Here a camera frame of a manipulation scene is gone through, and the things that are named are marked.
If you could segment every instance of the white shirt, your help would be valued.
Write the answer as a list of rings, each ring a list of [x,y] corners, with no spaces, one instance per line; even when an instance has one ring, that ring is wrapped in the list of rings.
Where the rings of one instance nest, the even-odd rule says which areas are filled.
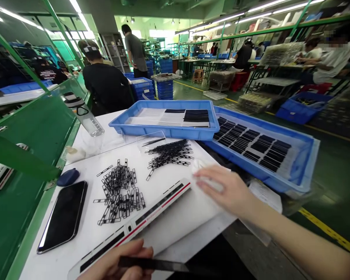
[[[322,52],[323,52],[322,48],[316,48],[306,53],[304,57],[311,58],[311,59],[320,58],[322,56]]]
[[[313,76],[314,83],[316,84],[322,84],[333,78],[346,66],[350,59],[350,42],[344,47],[336,48],[323,55],[320,59],[321,64],[333,67],[333,69],[330,71],[318,69]]]
[[[252,55],[250,56],[250,59],[254,60],[257,56],[257,52],[255,51],[255,49],[252,49]]]

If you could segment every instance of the red stripe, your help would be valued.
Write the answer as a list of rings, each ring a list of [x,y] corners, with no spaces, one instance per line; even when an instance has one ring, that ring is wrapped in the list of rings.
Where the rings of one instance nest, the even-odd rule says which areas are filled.
[[[4,177],[3,181],[2,181],[1,184],[0,184],[0,188],[1,188],[2,184],[5,184],[5,179],[8,178],[8,176],[9,176],[10,174],[12,174],[12,172],[13,172],[13,169],[11,169],[11,170],[7,173],[7,175]]]
[[[129,235],[127,235],[125,238],[122,239],[121,242],[119,242],[117,245],[115,245],[114,247],[118,247],[119,245],[121,245],[127,238],[129,238],[135,231],[137,231],[143,224],[145,224],[147,221],[143,221],[137,228],[135,228],[133,231],[130,232]]]
[[[162,205],[162,208],[166,206],[167,203],[169,203],[170,201],[172,201],[172,199],[174,197],[176,197],[180,192],[182,192],[182,190],[184,190],[186,187],[188,187],[190,183],[188,183],[184,188],[182,188],[180,191],[178,191],[172,198],[170,198],[168,201],[166,201],[166,203],[164,205]]]

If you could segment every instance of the hand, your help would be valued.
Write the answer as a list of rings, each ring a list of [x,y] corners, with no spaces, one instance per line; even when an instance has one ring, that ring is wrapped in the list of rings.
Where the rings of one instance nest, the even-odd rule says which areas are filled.
[[[150,280],[153,271],[142,270],[138,266],[119,268],[120,256],[153,258],[153,248],[143,248],[144,239],[130,241],[110,249],[101,259],[92,265],[78,280]]]
[[[256,205],[260,203],[247,188],[237,173],[229,172],[225,168],[214,165],[203,168],[194,174],[195,177],[206,177],[223,186],[222,192],[217,192],[204,181],[197,181],[197,185],[221,207],[238,216],[249,219],[254,215]]]

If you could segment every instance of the smartphone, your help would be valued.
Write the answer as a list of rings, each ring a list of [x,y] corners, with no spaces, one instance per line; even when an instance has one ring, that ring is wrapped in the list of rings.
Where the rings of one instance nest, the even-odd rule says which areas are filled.
[[[81,181],[64,187],[58,193],[38,246],[38,254],[52,250],[77,235],[87,186],[86,181]]]

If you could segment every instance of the water bottle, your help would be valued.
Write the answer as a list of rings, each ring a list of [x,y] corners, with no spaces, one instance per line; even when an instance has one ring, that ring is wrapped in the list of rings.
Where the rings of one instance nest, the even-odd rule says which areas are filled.
[[[72,92],[65,93],[63,96],[65,97],[64,103],[73,111],[89,135],[96,137],[105,133],[105,130],[90,112],[83,99],[75,96]]]

